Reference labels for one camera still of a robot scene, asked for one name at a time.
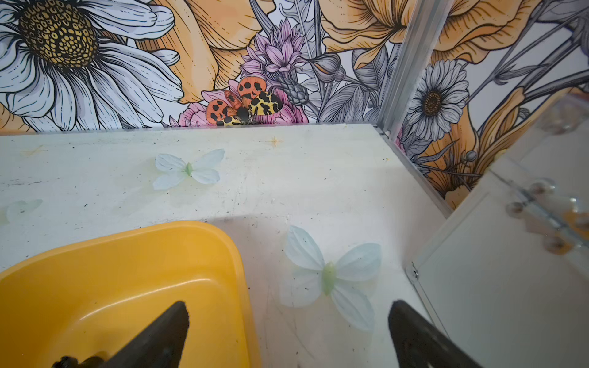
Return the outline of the grey metal box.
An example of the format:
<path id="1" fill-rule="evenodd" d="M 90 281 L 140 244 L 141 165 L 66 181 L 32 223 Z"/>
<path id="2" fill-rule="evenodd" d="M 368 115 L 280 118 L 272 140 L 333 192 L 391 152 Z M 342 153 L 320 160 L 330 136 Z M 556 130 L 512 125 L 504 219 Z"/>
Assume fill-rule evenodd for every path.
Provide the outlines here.
<path id="1" fill-rule="evenodd" d="M 588 365 L 588 100 L 569 95 L 484 172 L 408 266 L 484 367 Z"/>

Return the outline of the aluminium corner post right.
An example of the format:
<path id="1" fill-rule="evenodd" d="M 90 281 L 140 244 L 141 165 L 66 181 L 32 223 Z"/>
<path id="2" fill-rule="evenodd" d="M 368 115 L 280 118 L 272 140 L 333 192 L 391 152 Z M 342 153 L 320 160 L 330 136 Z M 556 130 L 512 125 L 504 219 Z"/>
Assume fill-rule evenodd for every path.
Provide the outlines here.
<path id="1" fill-rule="evenodd" d="M 391 143 L 403 126 L 421 73 L 429 64 L 452 4 L 443 0 L 418 1 L 412 13 L 378 121 L 378 127 Z"/>

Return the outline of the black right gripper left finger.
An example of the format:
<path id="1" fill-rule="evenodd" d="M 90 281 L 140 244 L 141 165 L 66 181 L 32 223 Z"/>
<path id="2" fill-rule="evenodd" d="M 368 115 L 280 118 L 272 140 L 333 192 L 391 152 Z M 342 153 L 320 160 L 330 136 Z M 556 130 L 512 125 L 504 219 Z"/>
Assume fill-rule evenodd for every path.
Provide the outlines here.
<path id="1" fill-rule="evenodd" d="M 104 359 L 95 355 L 78 361 L 62 357 L 54 367 L 178 367 L 183 355 L 190 316 L 186 304 L 178 301 L 118 351 Z"/>

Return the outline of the yellow plastic tray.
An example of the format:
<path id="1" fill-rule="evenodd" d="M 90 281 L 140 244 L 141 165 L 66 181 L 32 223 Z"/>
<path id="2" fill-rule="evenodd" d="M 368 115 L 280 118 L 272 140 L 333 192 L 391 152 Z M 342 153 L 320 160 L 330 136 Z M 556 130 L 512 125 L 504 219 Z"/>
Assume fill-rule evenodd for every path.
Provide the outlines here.
<path id="1" fill-rule="evenodd" d="M 3 271 L 1 365 L 112 357 L 178 301 L 190 319 L 180 366 L 261 366 L 239 250 L 193 221 L 67 245 Z"/>

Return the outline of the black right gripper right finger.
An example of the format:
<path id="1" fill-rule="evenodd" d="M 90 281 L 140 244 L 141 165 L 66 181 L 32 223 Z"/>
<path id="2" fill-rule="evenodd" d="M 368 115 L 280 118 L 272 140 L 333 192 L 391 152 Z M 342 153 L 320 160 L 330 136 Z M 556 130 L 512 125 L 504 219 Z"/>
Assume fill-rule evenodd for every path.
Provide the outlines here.
<path id="1" fill-rule="evenodd" d="M 481 368 L 403 300 L 392 304 L 388 327 L 400 367 Z"/>

